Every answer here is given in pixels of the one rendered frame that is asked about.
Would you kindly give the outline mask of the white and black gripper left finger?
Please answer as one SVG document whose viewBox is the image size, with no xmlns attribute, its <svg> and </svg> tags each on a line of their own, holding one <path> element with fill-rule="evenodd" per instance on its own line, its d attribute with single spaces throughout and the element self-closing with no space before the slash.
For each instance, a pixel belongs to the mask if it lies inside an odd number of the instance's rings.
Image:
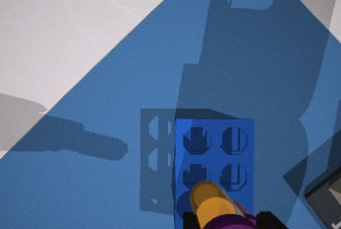
<svg viewBox="0 0 341 229">
<path fill-rule="evenodd" d="M 193 211 L 183 212 L 183 229 L 201 229 L 198 216 Z"/>
</svg>

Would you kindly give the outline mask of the blue bench mat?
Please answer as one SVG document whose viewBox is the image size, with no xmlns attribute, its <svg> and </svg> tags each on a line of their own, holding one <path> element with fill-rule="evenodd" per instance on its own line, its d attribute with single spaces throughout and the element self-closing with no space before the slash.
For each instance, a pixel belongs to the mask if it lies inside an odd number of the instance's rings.
<svg viewBox="0 0 341 229">
<path fill-rule="evenodd" d="M 327 229 L 341 43 L 300 0 L 164 0 L 0 160 L 0 229 L 175 229 L 175 118 L 255 119 L 253 215 Z"/>
</svg>

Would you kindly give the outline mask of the blue tube rack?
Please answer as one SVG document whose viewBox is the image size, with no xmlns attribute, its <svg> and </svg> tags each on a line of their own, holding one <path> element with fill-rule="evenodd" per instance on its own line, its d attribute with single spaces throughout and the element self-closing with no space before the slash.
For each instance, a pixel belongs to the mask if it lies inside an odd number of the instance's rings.
<svg viewBox="0 0 341 229">
<path fill-rule="evenodd" d="M 176 228 L 183 229 L 183 212 L 192 211 L 190 203 L 192 187 L 204 180 L 217 183 L 232 200 L 239 200 L 253 215 L 254 119 L 175 118 Z"/>
</svg>

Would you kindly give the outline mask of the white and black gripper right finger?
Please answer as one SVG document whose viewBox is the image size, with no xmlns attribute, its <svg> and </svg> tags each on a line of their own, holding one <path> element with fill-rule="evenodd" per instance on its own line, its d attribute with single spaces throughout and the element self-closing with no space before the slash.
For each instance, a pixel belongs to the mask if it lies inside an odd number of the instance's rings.
<svg viewBox="0 0 341 229">
<path fill-rule="evenodd" d="M 256 215 L 256 226 L 259 229 L 289 229 L 271 211 L 260 211 Z"/>
</svg>

